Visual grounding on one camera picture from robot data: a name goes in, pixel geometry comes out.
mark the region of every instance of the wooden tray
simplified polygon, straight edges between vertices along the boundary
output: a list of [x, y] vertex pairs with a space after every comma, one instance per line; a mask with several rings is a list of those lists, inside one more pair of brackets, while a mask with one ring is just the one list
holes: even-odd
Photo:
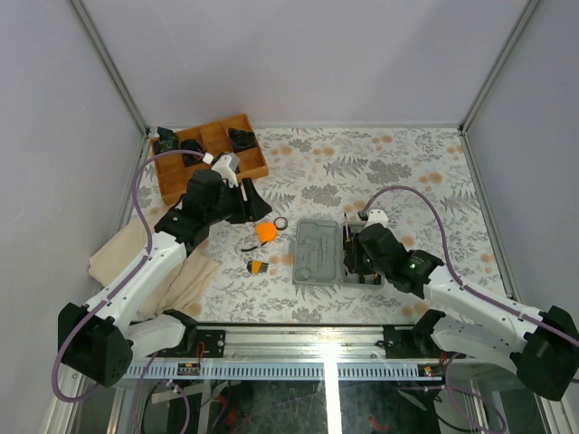
[[[252, 124], [246, 114], [233, 116], [231, 118], [217, 120], [210, 124], [200, 125], [177, 131], [179, 145], [183, 140], [194, 138], [203, 148], [212, 154], [218, 156], [222, 152], [233, 152], [231, 140], [228, 136], [229, 128], [242, 129], [244, 131], [253, 131]], [[153, 154], [155, 154], [154, 144], [158, 138], [151, 140]], [[253, 180], [268, 175], [268, 165], [263, 157], [259, 144], [253, 149], [235, 153], [240, 158], [239, 174], [237, 181], [243, 178]], [[155, 161], [159, 188], [163, 196], [163, 202], [166, 205], [173, 205], [187, 190], [187, 182], [193, 173], [201, 169], [210, 169], [205, 163], [185, 167], [183, 156], [166, 156]]]

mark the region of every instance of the metal corner post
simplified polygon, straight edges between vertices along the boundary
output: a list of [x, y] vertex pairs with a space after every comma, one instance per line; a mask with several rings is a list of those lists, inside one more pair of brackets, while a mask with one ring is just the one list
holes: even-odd
[[511, 53], [517, 46], [518, 40], [520, 39], [521, 35], [527, 28], [533, 16], [535, 16], [535, 13], [538, 11], [539, 6], [543, 4], [543, 2], [544, 0], [527, 0], [527, 4], [523, 8], [521, 14], [518, 16], [517, 22], [515, 23], [513, 29], [511, 30], [510, 35], [503, 44], [502, 48], [500, 49], [497, 59], [493, 63], [492, 68], [490, 69], [489, 74], [487, 75], [487, 78], [483, 81], [479, 93], [477, 93], [476, 98], [470, 105], [469, 111], [467, 112], [464, 119], [461, 121], [460, 131], [468, 132], [470, 126], [472, 125], [472, 122], [479, 113], [482, 104], [484, 103], [495, 81], [497, 80], [497, 77], [503, 70], [508, 57], [511, 55]]
[[87, 36], [89, 37], [90, 42], [92, 43], [92, 46], [97, 53], [97, 56], [99, 57], [106, 72], [108, 73], [113, 85], [115, 86], [115, 89], [117, 89], [117, 92], [119, 93], [120, 98], [123, 100], [125, 107], [127, 107], [128, 113], [133, 118], [137, 129], [143, 135], [145, 135], [148, 130], [148, 123], [143, 117], [143, 114], [141, 113], [137, 104], [135, 103], [135, 100], [133, 100], [133, 97], [128, 91], [127, 85], [121, 77], [115, 62], [112, 60], [107, 46], [100, 37], [99, 31], [95, 23], [92, 21], [92, 18], [90, 17], [89, 11], [84, 5], [84, 2], [82, 0], [68, 0], [68, 3], [71, 6], [72, 11], [77, 16], [82, 28], [87, 33]]

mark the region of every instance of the small orange part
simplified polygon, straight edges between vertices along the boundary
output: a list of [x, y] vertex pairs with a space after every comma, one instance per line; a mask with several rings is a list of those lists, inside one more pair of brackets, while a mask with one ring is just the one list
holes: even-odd
[[260, 272], [262, 262], [259, 260], [252, 261], [252, 273], [257, 274]]
[[278, 229], [272, 222], [260, 223], [255, 226], [260, 242], [270, 242], [278, 236]]

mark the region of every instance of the white plastic part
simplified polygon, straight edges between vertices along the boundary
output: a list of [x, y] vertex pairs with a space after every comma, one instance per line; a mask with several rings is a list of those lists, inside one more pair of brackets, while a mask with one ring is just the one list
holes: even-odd
[[446, 316], [436, 323], [431, 337], [444, 351], [467, 354], [517, 374], [517, 367], [509, 357], [513, 347], [485, 327]]
[[365, 224], [365, 228], [372, 226], [373, 224], [381, 224], [385, 228], [388, 227], [388, 216], [382, 210], [370, 210], [368, 213], [368, 221]]
[[[503, 339], [510, 345], [510, 351], [522, 352], [527, 344], [525, 333], [534, 333], [536, 325], [524, 321], [518, 316], [511, 315], [507, 311], [495, 307], [490, 303], [473, 296], [470, 292], [462, 289], [454, 281], [448, 268], [437, 267], [430, 275], [431, 283], [424, 287], [424, 298], [432, 303], [437, 303], [459, 312], [475, 323], [487, 328], [490, 332]], [[504, 305], [511, 306], [518, 311], [523, 312], [538, 321], [543, 318], [539, 315], [539, 309], [517, 303], [508, 298], [498, 296], [497, 294], [481, 287], [480, 285], [463, 281], [463, 284], [469, 285], [476, 291], [501, 302]]]
[[211, 170], [214, 170], [221, 175], [222, 179], [225, 179], [230, 187], [236, 187], [238, 184], [235, 170], [238, 165], [239, 157], [237, 155], [225, 154], [219, 157]]
[[[143, 249], [115, 278], [110, 285], [87, 301], [91, 311], [102, 300], [107, 300], [110, 292], [117, 287], [132, 269], [141, 261], [147, 251]], [[147, 297], [161, 280], [186, 258], [185, 245], [176, 242], [175, 237], [165, 232], [153, 233], [153, 250], [143, 268], [120, 290], [120, 292], [97, 314], [100, 318], [112, 316], [114, 324], [125, 335], [127, 327], [135, 317]]]
[[215, 159], [214, 156], [212, 156], [208, 152], [205, 152], [205, 155], [203, 156], [203, 162], [205, 164], [210, 165], [214, 161], [214, 159]]
[[185, 326], [169, 315], [160, 315], [144, 323], [130, 325], [124, 336], [133, 342], [133, 359], [140, 359], [155, 351], [178, 346]]

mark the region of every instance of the black bracket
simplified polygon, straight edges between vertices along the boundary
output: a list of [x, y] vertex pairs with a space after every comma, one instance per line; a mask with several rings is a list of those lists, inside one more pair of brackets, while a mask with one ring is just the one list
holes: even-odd
[[389, 359], [440, 358], [441, 349], [431, 338], [434, 325], [446, 314], [429, 309], [414, 326], [383, 325], [384, 341], [378, 341]]
[[225, 330], [198, 330], [195, 348], [204, 344], [204, 359], [223, 359], [225, 336]]

